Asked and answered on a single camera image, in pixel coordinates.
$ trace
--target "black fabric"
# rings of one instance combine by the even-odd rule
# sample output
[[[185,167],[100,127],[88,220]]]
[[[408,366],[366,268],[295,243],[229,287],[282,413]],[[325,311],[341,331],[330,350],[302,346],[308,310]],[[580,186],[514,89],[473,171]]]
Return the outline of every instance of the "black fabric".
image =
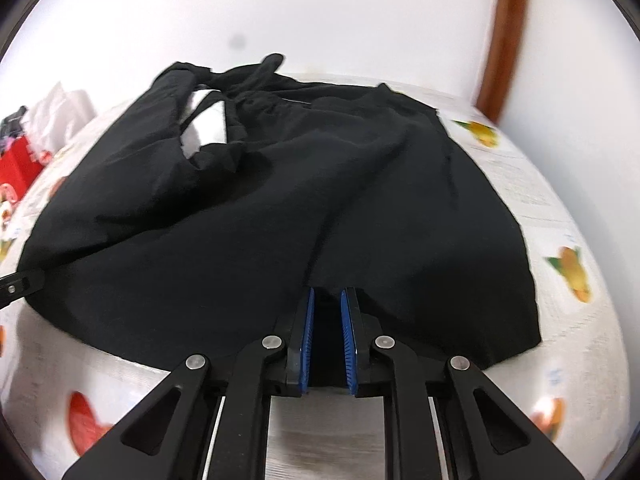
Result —
[[[18,264],[46,270],[30,305],[165,369],[268,334],[302,285],[362,288],[385,330],[483,368],[539,343],[519,225],[436,111],[281,62],[165,70],[42,211]],[[202,88],[194,113],[223,100],[228,143],[187,160],[180,117]]]

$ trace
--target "orange fruit print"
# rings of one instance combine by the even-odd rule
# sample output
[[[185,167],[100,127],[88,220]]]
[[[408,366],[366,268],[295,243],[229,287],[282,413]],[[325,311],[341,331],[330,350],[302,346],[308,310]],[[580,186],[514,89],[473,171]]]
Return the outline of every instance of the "orange fruit print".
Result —
[[[94,410],[80,392],[71,393],[67,425],[71,444],[78,456],[84,455],[113,427],[113,424],[99,424],[96,421]]]
[[[495,132],[494,128],[487,126],[486,124],[476,123],[475,121],[468,123],[463,121],[453,122],[458,126],[462,126],[465,130],[470,131],[476,140],[483,146],[488,148],[496,148],[498,146],[498,134]]]
[[[580,261],[580,247],[575,249],[560,247],[559,258],[546,258],[546,260],[564,277],[566,284],[579,301],[583,303],[591,301],[589,278]]]
[[[542,433],[554,442],[564,422],[566,412],[564,399],[543,397],[538,401],[534,410],[529,418]]]

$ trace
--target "metal screw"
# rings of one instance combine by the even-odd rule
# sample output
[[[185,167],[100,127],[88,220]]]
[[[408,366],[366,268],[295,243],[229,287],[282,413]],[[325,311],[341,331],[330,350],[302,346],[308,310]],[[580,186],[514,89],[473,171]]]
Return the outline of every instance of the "metal screw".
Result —
[[[185,364],[189,370],[197,370],[198,368],[202,368],[206,362],[207,361],[203,356],[200,354],[194,354],[187,357]]]
[[[462,355],[456,355],[455,357],[451,358],[451,367],[455,368],[456,370],[469,370],[470,366],[471,363],[469,362],[469,359],[467,359],[466,357],[462,357]]]
[[[376,346],[378,348],[389,349],[389,348],[393,348],[395,344],[396,342],[389,335],[380,335],[376,338]]]
[[[273,350],[275,348],[279,348],[282,344],[282,339],[280,339],[276,335],[268,335],[262,340],[262,346],[264,346],[267,350]]]

